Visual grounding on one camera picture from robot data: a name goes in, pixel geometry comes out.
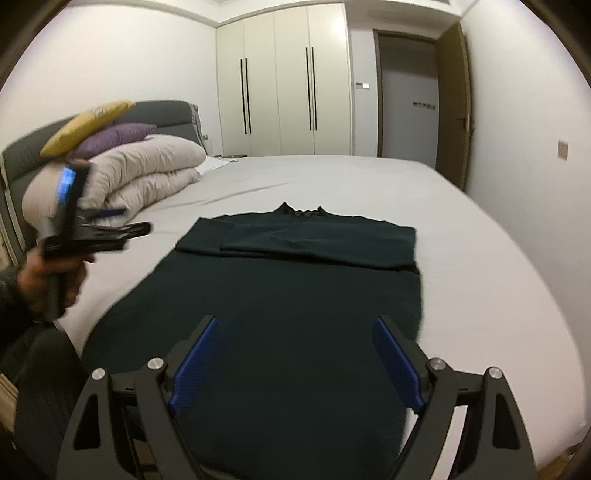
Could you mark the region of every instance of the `wooden floor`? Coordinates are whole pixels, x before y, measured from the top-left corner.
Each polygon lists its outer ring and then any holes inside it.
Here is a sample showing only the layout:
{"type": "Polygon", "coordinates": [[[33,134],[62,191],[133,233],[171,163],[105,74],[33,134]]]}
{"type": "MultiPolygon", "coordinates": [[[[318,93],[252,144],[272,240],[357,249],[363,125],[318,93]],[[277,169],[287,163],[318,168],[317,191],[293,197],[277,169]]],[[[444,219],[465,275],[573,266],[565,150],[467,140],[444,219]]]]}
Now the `wooden floor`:
{"type": "Polygon", "coordinates": [[[559,456],[554,462],[538,472],[538,480],[558,480],[569,462],[566,454],[559,456]]]}

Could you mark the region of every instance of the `metal screw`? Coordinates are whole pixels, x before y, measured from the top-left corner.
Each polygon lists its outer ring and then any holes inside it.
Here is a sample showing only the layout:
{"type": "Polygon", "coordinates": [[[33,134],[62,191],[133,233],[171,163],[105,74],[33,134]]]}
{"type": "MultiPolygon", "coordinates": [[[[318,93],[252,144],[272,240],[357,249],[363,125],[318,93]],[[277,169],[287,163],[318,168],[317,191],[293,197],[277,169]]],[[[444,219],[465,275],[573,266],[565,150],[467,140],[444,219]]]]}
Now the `metal screw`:
{"type": "Polygon", "coordinates": [[[429,365],[434,370],[443,370],[446,367],[446,363],[440,358],[431,358],[429,360],[429,365]]]}
{"type": "Polygon", "coordinates": [[[107,372],[105,372],[104,368],[97,368],[96,370],[93,370],[93,372],[91,373],[91,377],[92,380],[102,380],[107,372]]]}
{"type": "Polygon", "coordinates": [[[488,374],[492,378],[496,378],[497,380],[499,380],[500,378],[503,378],[503,372],[501,371],[500,368],[497,368],[497,367],[490,367],[488,369],[488,374]]]}
{"type": "Polygon", "coordinates": [[[162,368],[162,366],[164,365],[164,360],[162,360],[161,358],[153,358],[152,360],[150,360],[148,362],[148,368],[150,370],[160,370],[162,368]]]}

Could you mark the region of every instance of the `white bed sheet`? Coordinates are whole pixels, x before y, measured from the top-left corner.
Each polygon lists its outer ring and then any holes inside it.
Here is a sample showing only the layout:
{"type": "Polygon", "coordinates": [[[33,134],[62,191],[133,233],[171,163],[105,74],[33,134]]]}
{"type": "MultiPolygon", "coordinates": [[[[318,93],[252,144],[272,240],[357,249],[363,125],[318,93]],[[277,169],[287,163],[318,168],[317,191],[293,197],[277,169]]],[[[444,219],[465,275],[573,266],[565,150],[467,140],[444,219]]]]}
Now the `white bed sheet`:
{"type": "MultiPolygon", "coordinates": [[[[475,203],[434,170],[405,160],[252,157],[209,171],[136,217],[154,224],[151,235],[132,240],[125,252],[98,255],[61,327],[80,352],[97,321],[154,269],[197,218],[267,212],[282,202],[415,227],[423,282],[418,342],[427,356],[469,372],[499,366],[517,399],[538,465],[555,458],[584,428],[578,350],[546,285],[475,203]]],[[[434,479],[446,479],[451,468],[463,424],[459,410],[434,479]]]]}

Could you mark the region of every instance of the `purple pillow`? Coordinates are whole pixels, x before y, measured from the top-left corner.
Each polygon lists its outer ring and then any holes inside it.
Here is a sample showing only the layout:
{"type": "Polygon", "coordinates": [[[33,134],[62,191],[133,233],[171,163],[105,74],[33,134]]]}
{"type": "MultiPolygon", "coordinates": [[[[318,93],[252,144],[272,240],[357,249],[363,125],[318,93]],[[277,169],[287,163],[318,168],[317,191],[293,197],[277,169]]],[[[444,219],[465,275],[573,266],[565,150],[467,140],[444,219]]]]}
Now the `purple pillow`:
{"type": "Polygon", "coordinates": [[[139,142],[157,128],[158,126],[150,124],[114,125],[89,136],[66,157],[88,160],[119,145],[139,142]]]}

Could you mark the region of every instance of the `blue gripper pad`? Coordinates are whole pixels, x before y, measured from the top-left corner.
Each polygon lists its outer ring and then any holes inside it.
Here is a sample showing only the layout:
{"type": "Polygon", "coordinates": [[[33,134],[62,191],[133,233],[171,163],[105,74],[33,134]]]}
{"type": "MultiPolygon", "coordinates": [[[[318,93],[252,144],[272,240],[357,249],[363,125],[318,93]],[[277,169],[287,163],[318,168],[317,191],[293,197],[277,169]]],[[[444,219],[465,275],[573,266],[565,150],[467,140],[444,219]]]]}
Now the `blue gripper pad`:
{"type": "Polygon", "coordinates": [[[425,406],[421,392],[421,378],[402,346],[380,317],[374,321],[372,339],[400,400],[418,415],[425,406]]]}
{"type": "Polygon", "coordinates": [[[213,317],[174,375],[168,407],[175,415],[195,400],[207,369],[219,352],[221,341],[222,327],[220,321],[213,317]]]}

